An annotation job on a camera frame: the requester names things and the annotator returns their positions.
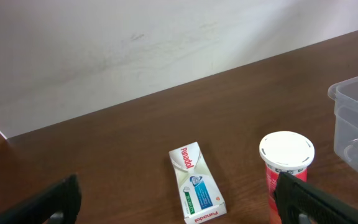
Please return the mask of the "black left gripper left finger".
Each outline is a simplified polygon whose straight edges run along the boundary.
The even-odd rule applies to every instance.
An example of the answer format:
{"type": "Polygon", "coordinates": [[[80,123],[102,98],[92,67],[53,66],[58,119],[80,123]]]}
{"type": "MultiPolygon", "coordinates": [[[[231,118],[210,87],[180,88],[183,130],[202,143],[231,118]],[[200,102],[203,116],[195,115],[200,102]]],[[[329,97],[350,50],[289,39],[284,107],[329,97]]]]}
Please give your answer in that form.
{"type": "Polygon", "coordinates": [[[0,213],[0,224],[75,223],[81,208],[81,188],[76,174],[0,213]]]}

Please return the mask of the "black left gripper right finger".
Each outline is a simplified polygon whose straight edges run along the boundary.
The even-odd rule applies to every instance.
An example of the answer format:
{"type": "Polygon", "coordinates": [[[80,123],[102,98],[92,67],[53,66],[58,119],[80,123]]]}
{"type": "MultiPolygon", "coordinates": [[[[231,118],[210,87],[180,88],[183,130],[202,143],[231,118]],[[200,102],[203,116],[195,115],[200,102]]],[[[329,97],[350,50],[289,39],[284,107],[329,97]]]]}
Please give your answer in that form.
{"type": "Polygon", "coordinates": [[[358,210],[286,172],[273,191],[283,224],[358,224],[358,210]]]}

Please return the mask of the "white Panadol box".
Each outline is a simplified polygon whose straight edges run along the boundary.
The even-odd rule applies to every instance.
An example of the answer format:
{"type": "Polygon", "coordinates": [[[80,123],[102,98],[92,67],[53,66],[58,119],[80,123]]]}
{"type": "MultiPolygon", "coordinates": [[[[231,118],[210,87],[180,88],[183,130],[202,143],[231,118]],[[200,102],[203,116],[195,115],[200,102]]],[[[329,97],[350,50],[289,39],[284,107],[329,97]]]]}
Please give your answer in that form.
{"type": "Polygon", "coordinates": [[[169,152],[186,224],[200,224],[227,213],[225,200],[197,142],[169,152]]]}

